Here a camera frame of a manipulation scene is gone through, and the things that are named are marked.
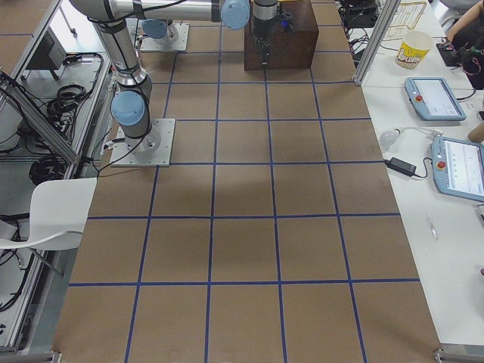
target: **white table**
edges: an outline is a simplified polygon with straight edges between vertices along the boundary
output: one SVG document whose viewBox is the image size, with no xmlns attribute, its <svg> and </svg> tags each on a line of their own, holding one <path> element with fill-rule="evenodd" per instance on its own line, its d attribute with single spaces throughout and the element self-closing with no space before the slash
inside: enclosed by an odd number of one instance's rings
<svg viewBox="0 0 484 363">
<path fill-rule="evenodd" d="M 388 73 L 392 66 L 398 67 L 388 57 L 377 59 L 374 67 L 378 65 L 386 65 Z M 444 76 L 451 79 L 451 86 L 462 84 L 464 88 L 466 79 L 462 79 L 462 73 L 448 77 L 447 68 L 435 68 L 427 76 Z M 480 122 L 477 112 L 484 109 L 484 92 L 477 92 L 461 104 L 467 114 L 463 122 L 424 122 L 408 101 L 402 86 L 405 77 L 402 73 L 385 76 L 386 87 L 368 86 L 375 82 L 375 78 L 370 78 L 363 87 L 377 137 L 397 127 L 436 126 L 445 136 L 467 139 L 468 132 Z M 470 85 L 467 90 L 455 89 L 456 97 L 469 95 L 470 89 Z M 386 159 L 398 157 L 416 165 L 417 173 L 423 175 L 422 159 L 430 156 L 431 143 L 425 134 L 406 130 L 382 152 Z M 479 203 L 440 194 L 429 165 L 428 169 L 429 176 L 424 180 L 414 180 L 390 169 L 389 177 L 433 322 L 441 343 L 484 346 L 484 277 L 479 273 L 484 267 L 484 223 L 476 212 L 475 205 Z M 433 220 L 438 239 L 431 233 L 427 215 Z"/>
</svg>

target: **touchscreen display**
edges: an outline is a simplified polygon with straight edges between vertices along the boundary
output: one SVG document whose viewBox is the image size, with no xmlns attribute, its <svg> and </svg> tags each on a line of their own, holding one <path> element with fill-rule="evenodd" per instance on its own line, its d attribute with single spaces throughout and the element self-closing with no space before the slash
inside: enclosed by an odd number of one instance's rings
<svg viewBox="0 0 484 363">
<path fill-rule="evenodd" d="M 441 80 L 416 79 L 414 82 L 430 115 L 457 116 L 460 114 Z"/>
<path fill-rule="evenodd" d="M 482 157 L 479 147 L 444 141 L 447 154 L 448 188 L 484 196 Z"/>
</svg>

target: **metal mounting plate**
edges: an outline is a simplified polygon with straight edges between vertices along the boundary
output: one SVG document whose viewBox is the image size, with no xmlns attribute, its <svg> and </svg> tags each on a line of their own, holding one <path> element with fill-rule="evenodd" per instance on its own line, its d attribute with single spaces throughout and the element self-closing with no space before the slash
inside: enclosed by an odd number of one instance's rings
<svg viewBox="0 0 484 363">
<path fill-rule="evenodd" d="M 165 45 L 156 43 L 153 38 L 145 38 L 141 43 L 141 51 L 145 52 L 169 52 L 169 51 L 185 51 L 188 44 L 188 24 L 176 23 L 175 28 L 178 30 L 178 39 L 173 43 Z"/>
<path fill-rule="evenodd" d="M 160 132 L 160 146 L 148 155 L 130 153 L 128 156 L 123 157 L 128 152 L 126 143 L 120 142 L 119 144 L 115 144 L 110 162 L 112 163 L 120 157 L 123 158 L 113 163 L 112 167 L 169 166 L 172 155 L 173 135 L 175 134 L 175 119 L 152 119 L 151 122 L 153 123 L 153 127 L 156 127 Z M 121 128 L 118 129 L 116 137 L 124 138 L 124 132 Z"/>
</svg>

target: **robotic arm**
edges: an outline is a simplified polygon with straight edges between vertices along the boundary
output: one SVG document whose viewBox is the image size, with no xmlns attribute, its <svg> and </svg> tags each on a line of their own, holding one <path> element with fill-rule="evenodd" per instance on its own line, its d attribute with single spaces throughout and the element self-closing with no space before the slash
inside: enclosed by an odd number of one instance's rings
<svg viewBox="0 0 484 363">
<path fill-rule="evenodd" d="M 104 48 L 116 68 L 120 93 L 111 110 L 134 154 L 150 154 L 160 145 L 160 133 L 152 127 L 147 110 L 151 80 L 140 65 L 126 18 L 222 21 L 241 29 L 249 21 L 248 0 L 70 0 L 95 25 Z"/>
<path fill-rule="evenodd" d="M 270 38 L 275 27 L 281 24 L 284 31 L 289 33 L 293 30 L 293 18 L 289 11 L 282 9 L 278 0 L 254 0 L 253 15 L 254 40 L 261 57 L 261 66 L 265 68 L 271 57 Z"/>
</svg>

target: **popcorn bucket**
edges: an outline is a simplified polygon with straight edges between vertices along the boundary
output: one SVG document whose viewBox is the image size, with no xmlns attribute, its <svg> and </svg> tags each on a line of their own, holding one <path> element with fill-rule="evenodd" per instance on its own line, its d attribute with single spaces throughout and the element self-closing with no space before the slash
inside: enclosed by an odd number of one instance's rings
<svg viewBox="0 0 484 363">
<path fill-rule="evenodd" d="M 433 46 L 432 37 L 412 30 L 403 37 L 395 62 L 407 70 L 413 70 Z"/>
</svg>

